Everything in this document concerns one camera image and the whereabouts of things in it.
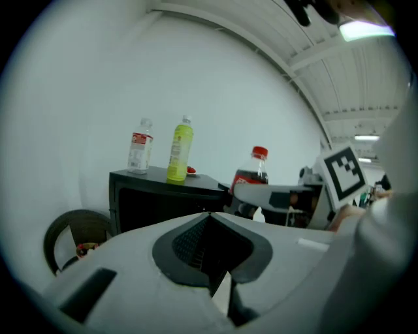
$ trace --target desk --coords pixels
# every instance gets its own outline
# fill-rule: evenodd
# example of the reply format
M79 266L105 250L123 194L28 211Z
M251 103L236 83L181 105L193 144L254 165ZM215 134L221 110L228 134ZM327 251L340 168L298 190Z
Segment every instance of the desk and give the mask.
M227 191L211 177L167 180L167 169L150 166L146 174L127 170L109 175L112 229L120 234L203 211L222 211Z

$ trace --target small red item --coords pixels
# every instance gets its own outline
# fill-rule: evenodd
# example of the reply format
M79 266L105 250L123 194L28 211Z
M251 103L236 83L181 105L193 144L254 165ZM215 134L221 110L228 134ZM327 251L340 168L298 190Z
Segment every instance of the small red item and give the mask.
M267 158L268 149L265 149L261 146L254 146L253 154L263 155L265 158Z

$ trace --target bottle label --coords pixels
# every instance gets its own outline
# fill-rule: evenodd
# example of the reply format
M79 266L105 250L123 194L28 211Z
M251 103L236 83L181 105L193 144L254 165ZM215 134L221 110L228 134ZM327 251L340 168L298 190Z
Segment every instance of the bottle label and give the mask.
M253 184L265 184L265 182L261 182L259 180L254 180L254 179L250 179L249 177L245 177L239 174L236 174L234 177L234 181L231 185L231 189L229 189L229 193L233 194L234 193L234 187L236 184L239 183L253 183Z
M149 134L133 133L128 168L147 170L150 163L153 138Z

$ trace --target plastic bottle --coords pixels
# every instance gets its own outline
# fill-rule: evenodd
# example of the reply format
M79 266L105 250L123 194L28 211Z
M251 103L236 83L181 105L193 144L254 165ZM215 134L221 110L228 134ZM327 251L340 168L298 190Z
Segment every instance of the plastic bottle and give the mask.
M152 121L149 118L142 118L140 126L132 133L128 158L128 170L131 173L146 173L150 164L152 142Z
M184 115L183 121L174 131L170 162L167 168L167 179L169 180L183 181L187 175L187 160L193 140L193 129L190 124L191 117Z
M268 150L255 146L251 153L251 159L242 165L235 173L235 177L229 193L234 194L234 186L237 183L258 183L267 184L268 176L265 167L265 161L267 159ZM227 207L227 212L247 219L252 219L257 210L257 207L243 203L237 198L233 197L231 206Z

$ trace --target ceiling light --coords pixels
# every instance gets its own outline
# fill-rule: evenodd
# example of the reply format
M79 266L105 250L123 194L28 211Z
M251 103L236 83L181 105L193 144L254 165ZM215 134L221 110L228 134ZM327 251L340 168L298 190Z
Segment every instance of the ceiling light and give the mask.
M340 25L340 32L346 42L372 36L394 36L393 30L387 25L361 21L343 23Z
M356 140L371 140L375 142L376 140L379 140L379 136L371 135L371 136L354 136L354 139Z

